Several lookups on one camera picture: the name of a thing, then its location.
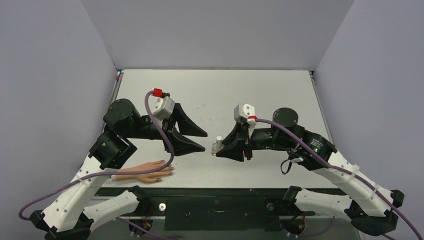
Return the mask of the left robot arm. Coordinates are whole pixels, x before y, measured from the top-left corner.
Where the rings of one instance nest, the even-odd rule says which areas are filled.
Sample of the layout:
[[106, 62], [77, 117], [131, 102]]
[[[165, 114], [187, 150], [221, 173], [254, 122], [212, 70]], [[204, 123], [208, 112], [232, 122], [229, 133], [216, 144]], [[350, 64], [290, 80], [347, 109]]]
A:
[[54, 202], [30, 215], [32, 224], [45, 231], [46, 240], [85, 240], [101, 225], [125, 214], [149, 213], [148, 194], [139, 186], [125, 188], [119, 195], [89, 205], [102, 185], [135, 153], [131, 139], [162, 140], [173, 157], [203, 152], [191, 137], [206, 137], [179, 103], [169, 97], [157, 100], [152, 116], [140, 115], [125, 98], [115, 100], [104, 115], [104, 132], [72, 179]]

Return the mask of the clear nail polish bottle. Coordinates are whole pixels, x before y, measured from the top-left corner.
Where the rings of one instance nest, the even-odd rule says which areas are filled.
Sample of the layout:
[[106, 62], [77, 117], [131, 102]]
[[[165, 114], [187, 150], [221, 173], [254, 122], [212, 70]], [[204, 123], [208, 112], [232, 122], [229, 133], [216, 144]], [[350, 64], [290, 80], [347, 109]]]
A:
[[211, 146], [211, 154], [213, 156], [216, 156], [216, 154], [221, 151], [225, 145], [223, 144], [223, 138], [222, 136], [218, 135], [215, 139], [215, 143]]

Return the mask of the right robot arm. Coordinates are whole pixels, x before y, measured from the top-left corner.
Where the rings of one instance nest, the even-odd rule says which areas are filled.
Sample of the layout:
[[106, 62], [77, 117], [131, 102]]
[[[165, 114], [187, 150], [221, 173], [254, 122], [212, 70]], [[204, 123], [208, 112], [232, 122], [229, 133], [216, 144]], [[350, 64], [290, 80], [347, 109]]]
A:
[[325, 137], [298, 125], [297, 112], [288, 107], [274, 111], [268, 128], [256, 128], [260, 122], [253, 106], [240, 104], [234, 109], [235, 126], [224, 138], [217, 139], [213, 154], [238, 162], [250, 160], [253, 151], [284, 151], [288, 161], [329, 180], [343, 195], [318, 193], [290, 186], [282, 207], [289, 214], [314, 212], [346, 220], [358, 231], [383, 236], [396, 229], [404, 194], [380, 187], [351, 164]]

